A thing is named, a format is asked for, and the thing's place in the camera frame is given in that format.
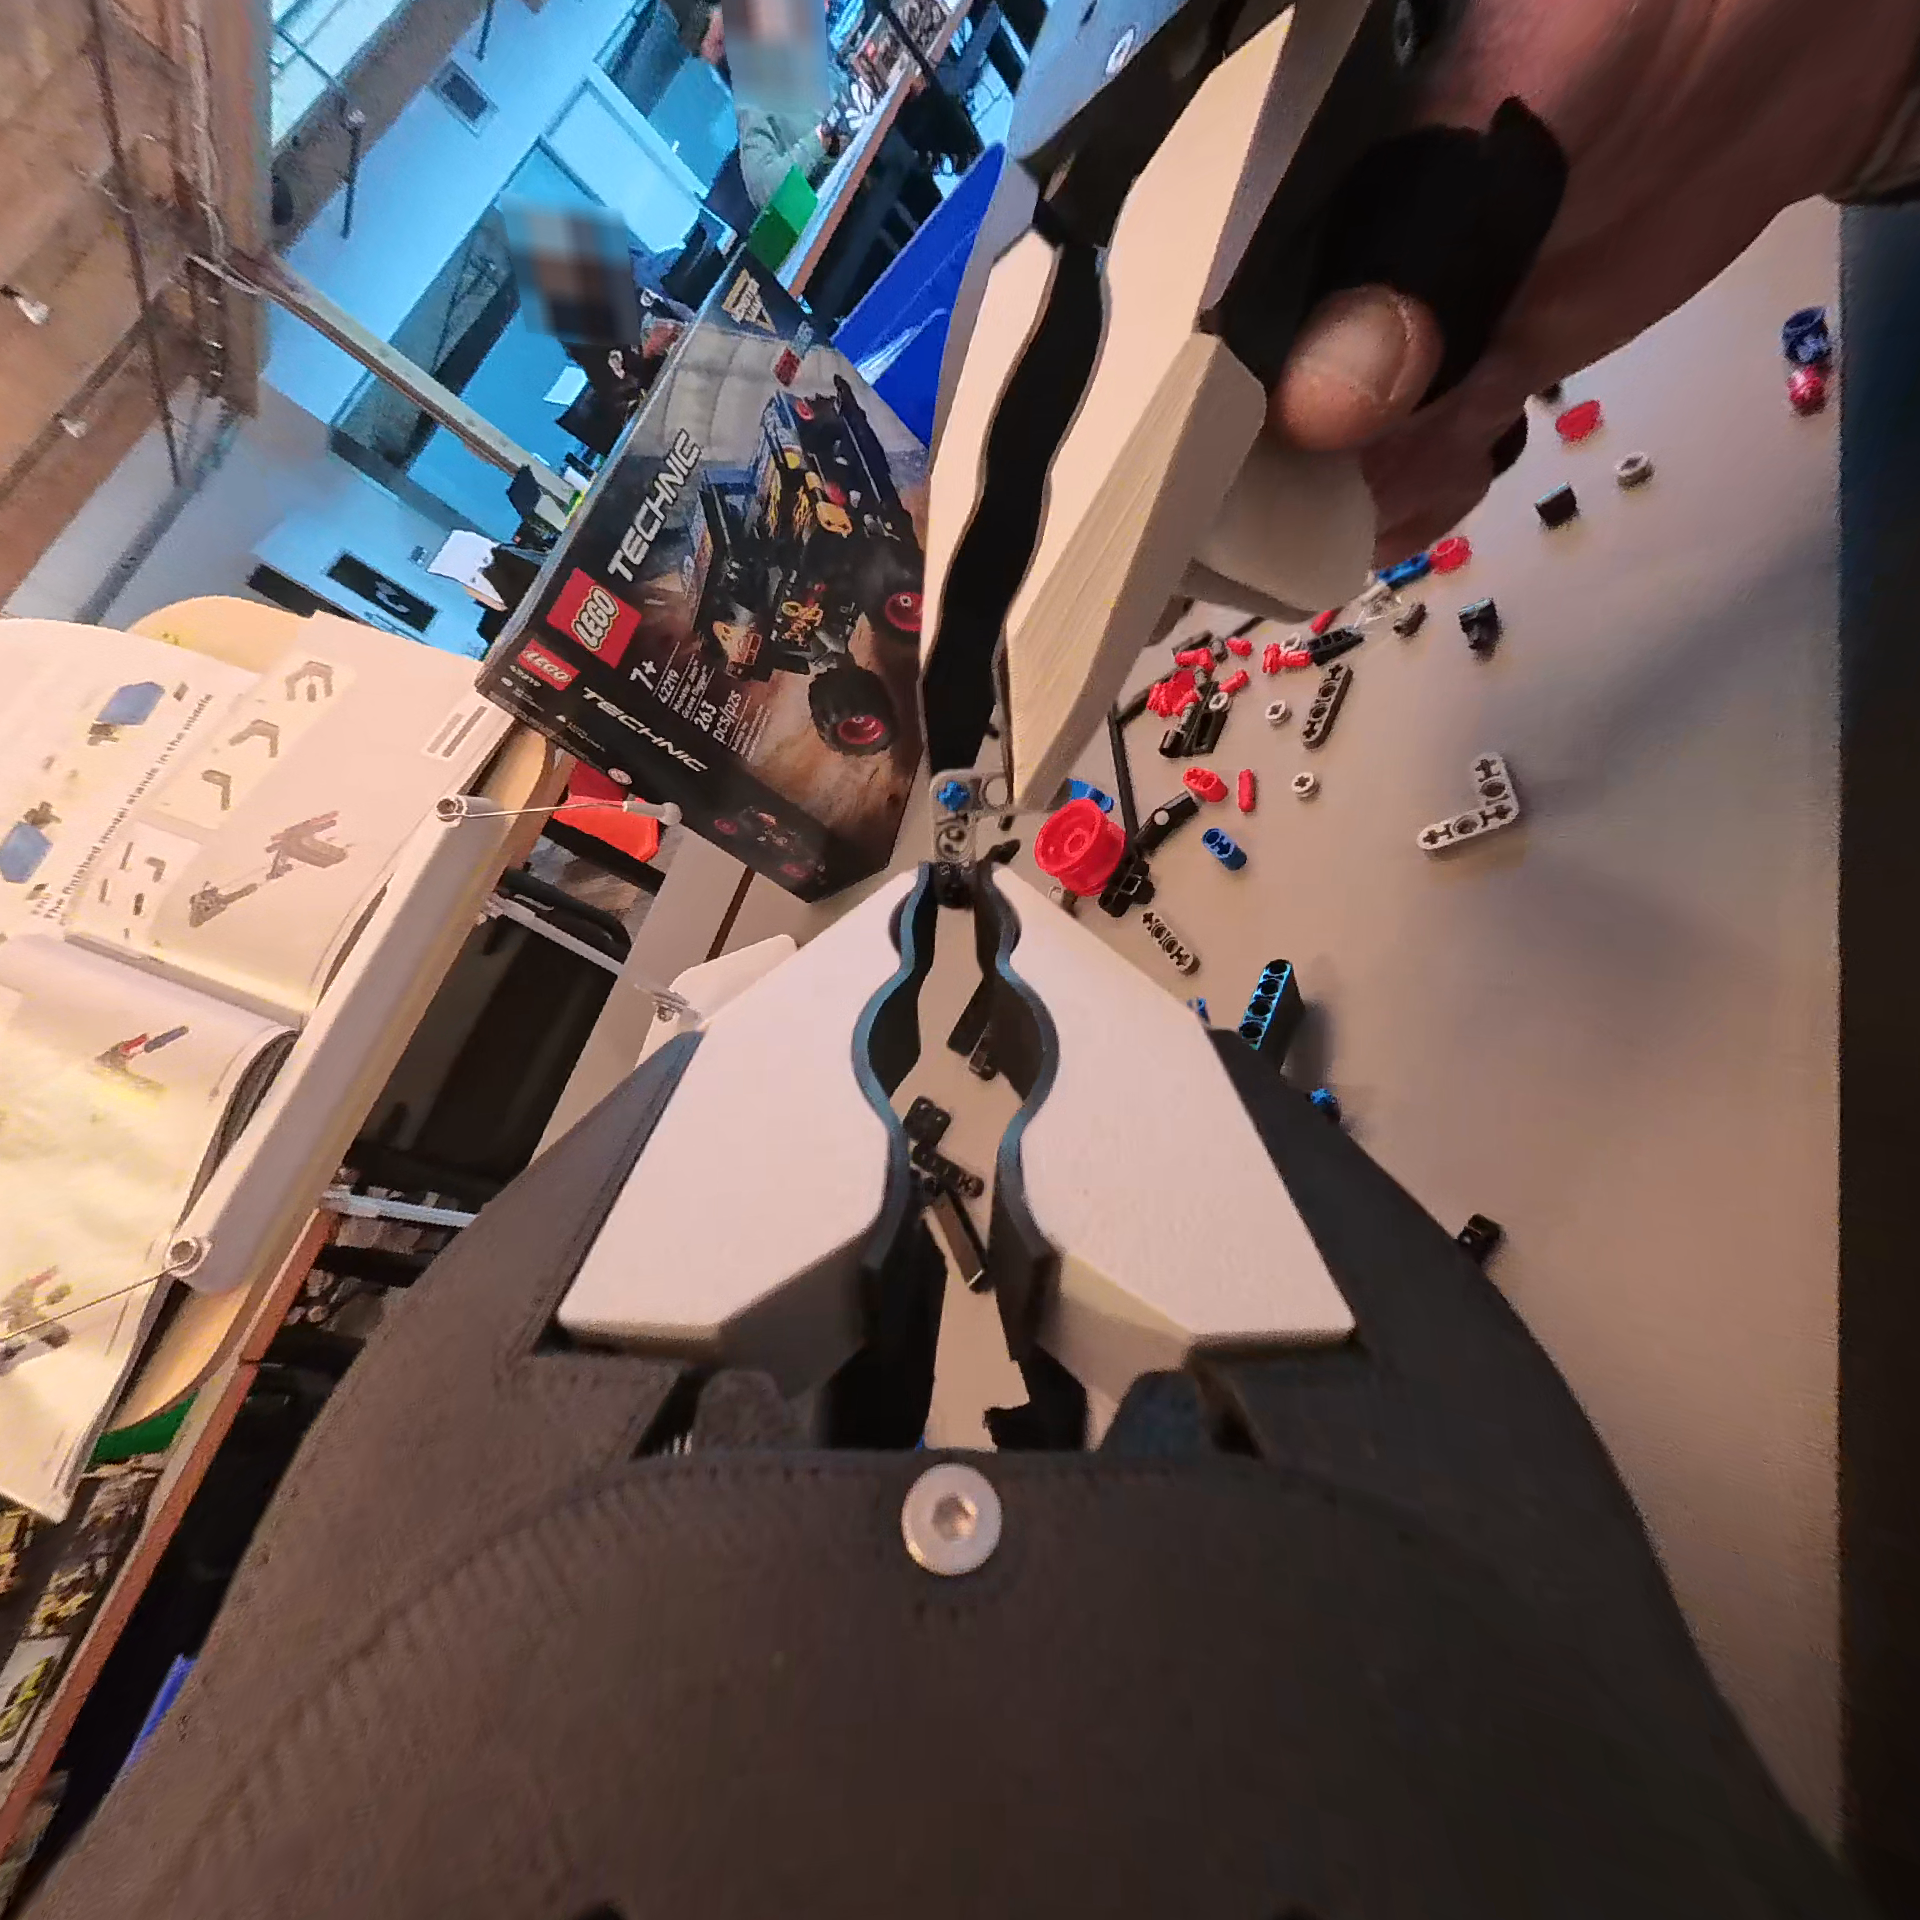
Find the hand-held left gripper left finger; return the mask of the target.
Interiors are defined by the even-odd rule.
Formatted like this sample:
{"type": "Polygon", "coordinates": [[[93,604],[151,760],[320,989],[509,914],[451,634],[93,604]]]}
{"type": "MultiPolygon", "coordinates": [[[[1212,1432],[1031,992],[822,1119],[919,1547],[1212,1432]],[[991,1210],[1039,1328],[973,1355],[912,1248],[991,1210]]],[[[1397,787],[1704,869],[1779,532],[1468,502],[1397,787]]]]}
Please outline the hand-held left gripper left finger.
{"type": "Polygon", "coordinates": [[[573,1346],[763,1374],[830,1444],[923,1440],[922,1176],[893,1093],[922,1056],[923,872],[807,944],[678,971],[630,1084],[640,1135],[576,1255],[573,1346]]]}

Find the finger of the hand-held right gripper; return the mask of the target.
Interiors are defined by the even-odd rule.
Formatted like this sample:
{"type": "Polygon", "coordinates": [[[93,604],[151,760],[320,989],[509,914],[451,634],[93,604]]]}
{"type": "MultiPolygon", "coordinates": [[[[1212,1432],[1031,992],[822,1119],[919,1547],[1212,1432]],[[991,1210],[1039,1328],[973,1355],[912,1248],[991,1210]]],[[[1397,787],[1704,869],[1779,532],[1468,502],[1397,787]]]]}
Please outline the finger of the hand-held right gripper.
{"type": "Polygon", "coordinates": [[[1263,422],[1332,197],[1374,132],[1374,6],[1283,4],[1203,30],[1197,55],[1095,242],[1088,383],[1000,626],[1014,798],[1060,787],[1174,600],[1298,616],[1374,563],[1357,460],[1263,422]]]}
{"type": "Polygon", "coordinates": [[[1107,250],[1028,230],[991,263],[928,487],[919,707],[934,774],[965,772],[998,727],[1011,781],[1063,781],[1098,677],[1098,539],[1051,477],[1107,332],[1107,250]]]}

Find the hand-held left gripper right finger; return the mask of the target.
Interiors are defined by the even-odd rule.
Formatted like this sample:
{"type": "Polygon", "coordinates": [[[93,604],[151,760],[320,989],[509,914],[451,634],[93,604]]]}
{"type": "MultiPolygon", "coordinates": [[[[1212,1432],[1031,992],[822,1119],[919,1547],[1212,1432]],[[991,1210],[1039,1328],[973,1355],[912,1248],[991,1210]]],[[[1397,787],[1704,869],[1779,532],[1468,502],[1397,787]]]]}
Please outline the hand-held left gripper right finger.
{"type": "Polygon", "coordinates": [[[997,1448],[1080,1448],[1149,1376],[1352,1338],[1224,1034],[1007,871],[980,878],[980,987],[986,1287],[1024,1390],[997,1448]]]}

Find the light grey angled beam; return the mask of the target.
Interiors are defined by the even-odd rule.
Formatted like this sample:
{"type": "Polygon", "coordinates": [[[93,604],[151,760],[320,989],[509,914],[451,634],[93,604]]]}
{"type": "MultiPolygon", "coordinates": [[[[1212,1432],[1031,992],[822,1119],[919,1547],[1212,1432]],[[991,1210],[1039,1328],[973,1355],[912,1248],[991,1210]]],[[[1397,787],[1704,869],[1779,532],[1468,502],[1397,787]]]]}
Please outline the light grey angled beam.
{"type": "Polygon", "coordinates": [[[1523,824],[1525,806],[1507,756],[1484,751],[1472,759],[1468,806],[1416,832],[1415,846],[1426,858],[1452,858],[1500,832],[1523,824]]]}
{"type": "Polygon", "coordinates": [[[1012,834],[1006,772],[944,772],[933,776],[928,792],[931,860],[940,869],[972,869],[1012,834]]]}

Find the grey desk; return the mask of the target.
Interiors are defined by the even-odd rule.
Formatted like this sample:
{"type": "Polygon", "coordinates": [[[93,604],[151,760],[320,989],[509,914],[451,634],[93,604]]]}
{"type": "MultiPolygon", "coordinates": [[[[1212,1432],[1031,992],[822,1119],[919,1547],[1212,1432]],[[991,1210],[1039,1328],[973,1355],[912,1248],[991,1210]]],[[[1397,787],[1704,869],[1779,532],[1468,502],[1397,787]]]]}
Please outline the grey desk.
{"type": "Polygon", "coordinates": [[[1415,592],[1352,653],[1322,751],[1242,695],[1208,806],[1155,861],[1181,981],[1136,918],[1071,916],[1214,1024],[1290,957],[1287,1072],[1455,1229],[1572,1383],[1779,1786],[1840,1835],[1837,402],[1797,415],[1780,322],[1840,294],[1840,214],[1780,214],[1704,292],[1566,379],[1415,592]],[[1621,492],[1616,462],[1653,476],[1621,492]],[[1572,485],[1546,532],[1534,501],[1572,485]],[[1458,626],[1488,596],[1495,650],[1458,626]],[[1507,756],[1525,819],[1415,837],[1507,756]],[[1222,871],[1222,827],[1247,853],[1222,871]]]}

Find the person's right hand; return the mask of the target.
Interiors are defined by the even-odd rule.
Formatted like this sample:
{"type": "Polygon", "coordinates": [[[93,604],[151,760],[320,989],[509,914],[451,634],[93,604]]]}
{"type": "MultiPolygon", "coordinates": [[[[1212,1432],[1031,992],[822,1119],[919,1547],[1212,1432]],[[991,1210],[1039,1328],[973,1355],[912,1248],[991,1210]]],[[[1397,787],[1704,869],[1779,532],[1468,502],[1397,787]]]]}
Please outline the person's right hand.
{"type": "Polygon", "coordinates": [[[1536,394],[1638,339],[1786,207],[1915,198],[1915,3],[1463,4],[1340,187],[1268,400],[1350,452],[1384,567],[1452,532],[1536,394]]]}

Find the blue plastic bin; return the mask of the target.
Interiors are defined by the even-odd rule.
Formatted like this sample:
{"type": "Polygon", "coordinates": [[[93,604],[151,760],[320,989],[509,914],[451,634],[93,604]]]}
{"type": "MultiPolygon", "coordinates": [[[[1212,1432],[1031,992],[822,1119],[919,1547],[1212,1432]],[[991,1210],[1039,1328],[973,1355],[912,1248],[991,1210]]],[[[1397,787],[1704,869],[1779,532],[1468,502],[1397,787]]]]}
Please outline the blue plastic bin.
{"type": "Polygon", "coordinates": [[[952,308],[1004,163],[998,142],[972,163],[831,335],[858,376],[926,447],[934,438],[952,308]]]}

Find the pile of small toy pins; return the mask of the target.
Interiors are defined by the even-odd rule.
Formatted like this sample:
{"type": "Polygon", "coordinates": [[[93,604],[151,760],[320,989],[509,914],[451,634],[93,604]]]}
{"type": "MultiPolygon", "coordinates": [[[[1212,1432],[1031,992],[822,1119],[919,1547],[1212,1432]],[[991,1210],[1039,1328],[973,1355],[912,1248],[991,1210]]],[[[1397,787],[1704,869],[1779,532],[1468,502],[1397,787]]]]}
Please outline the pile of small toy pins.
{"type": "MultiPolygon", "coordinates": [[[[1829,307],[1795,308],[1780,326],[1780,354],[1787,404],[1797,415],[1819,413],[1832,389],[1836,332],[1829,307]]],[[[1539,400],[1556,410],[1552,432],[1560,445],[1579,445],[1603,428],[1598,400],[1560,402],[1558,386],[1542,390],[1539,400]]],[[[1644,452],[1626,452],[1616,462],[1621,492],[1640,490],[1651,476],[1653,462],[1644,452]]],[[[1540,494],[1532,510],[1546,532],[1556,532],[1576,516],[1576,494],[1564,483],[1540,494]]],[[[1272,624],[1259,614],[1224,634],[1192,634],[1188,645],[1171,655],[1168,671],[1114,714],[1114,724],[1126,730],[1152,714],[1163,722],[1158,751],[1165,759],[1206,754],[1224,730],[1224,714],[1255,679],[1322,675],[1380,626],[1399,638],[1413,638],[1428,616],[1428,605],[1415,589],[1445,580],[1468,565],[1472,565],[1472,541],[1466,535],[1450,535],[1378,571],[1350,604],[1325,607],[1296,634],[1271,638],[1259,650],[1256,630],[1272,624]]],[[[1482,596],[1468,604],[1458,613],[1458,626],[1476,655],[1491,653],[1500,636],[1495,600],[1482,596]]]]}

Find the toy set box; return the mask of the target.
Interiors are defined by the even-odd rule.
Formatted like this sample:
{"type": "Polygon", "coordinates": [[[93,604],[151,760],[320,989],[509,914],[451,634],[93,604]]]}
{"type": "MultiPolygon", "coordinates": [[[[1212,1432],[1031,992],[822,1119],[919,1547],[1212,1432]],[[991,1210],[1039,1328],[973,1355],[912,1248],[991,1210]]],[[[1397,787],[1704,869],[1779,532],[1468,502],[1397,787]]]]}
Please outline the toy set box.
{"type": "Polygon", "coordinates": [[[883,872],[923,759],[928,450],[755,256],[728,263],[477,692],[800,901],[883,872]]]}

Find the green plastic crate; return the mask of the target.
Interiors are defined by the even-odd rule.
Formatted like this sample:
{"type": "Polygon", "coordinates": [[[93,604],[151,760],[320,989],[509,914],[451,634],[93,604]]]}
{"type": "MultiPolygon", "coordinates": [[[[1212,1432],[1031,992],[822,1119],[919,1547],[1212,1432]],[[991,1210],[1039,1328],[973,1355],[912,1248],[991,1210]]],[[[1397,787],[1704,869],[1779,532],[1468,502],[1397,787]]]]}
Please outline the green plastic crate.
{"type": "Polygon", "coordinates": [[[748,228],[748,252],[768,272],[779,272],[803,239],[819,205],[819,195],[807,170],[791,164],[773,197],[748,228]]]}

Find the red wheel hub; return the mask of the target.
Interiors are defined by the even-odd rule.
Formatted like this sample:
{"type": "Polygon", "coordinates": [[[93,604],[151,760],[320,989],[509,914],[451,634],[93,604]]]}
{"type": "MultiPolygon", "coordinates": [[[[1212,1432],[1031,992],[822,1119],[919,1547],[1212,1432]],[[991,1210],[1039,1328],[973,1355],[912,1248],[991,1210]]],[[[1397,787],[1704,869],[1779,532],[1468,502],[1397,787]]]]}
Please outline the red wheel hub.
{"type": "Polygon", "coordinates": [[[1031,853],[1043,876],[1077,899],[1098,899],[1114,883],[1128,850],[1115,810],[1092,796],[1071,796],[1032,832],[1031,853]]]}

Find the instruction booklet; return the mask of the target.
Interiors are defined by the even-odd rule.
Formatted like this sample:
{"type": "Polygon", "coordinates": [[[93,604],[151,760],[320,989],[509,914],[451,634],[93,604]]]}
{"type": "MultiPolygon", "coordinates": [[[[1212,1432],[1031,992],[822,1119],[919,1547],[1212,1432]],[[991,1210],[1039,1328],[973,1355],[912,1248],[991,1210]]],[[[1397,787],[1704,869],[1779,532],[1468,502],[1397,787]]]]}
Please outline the instruction booklet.
{"type": "Polygon", "coordinates": [[[186,1213],[397,855],[482,767],[472,667],[298,620],[138,800],[60,932],[2,944],[2,1488],[60,1520],[186,1213]]]}

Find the large instruction sheet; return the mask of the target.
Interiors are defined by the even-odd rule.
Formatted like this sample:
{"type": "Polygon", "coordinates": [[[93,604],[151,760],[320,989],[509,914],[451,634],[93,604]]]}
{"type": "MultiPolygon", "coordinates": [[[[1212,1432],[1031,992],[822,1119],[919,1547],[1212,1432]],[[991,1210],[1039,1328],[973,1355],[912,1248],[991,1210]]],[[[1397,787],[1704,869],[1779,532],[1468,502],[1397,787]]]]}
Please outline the large instruction sheet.
{"type": "Polygon", "coordinates": [[[60,932],[98,853],[259,671],[138,634],[2,621],[2,936],[60,932]]]}

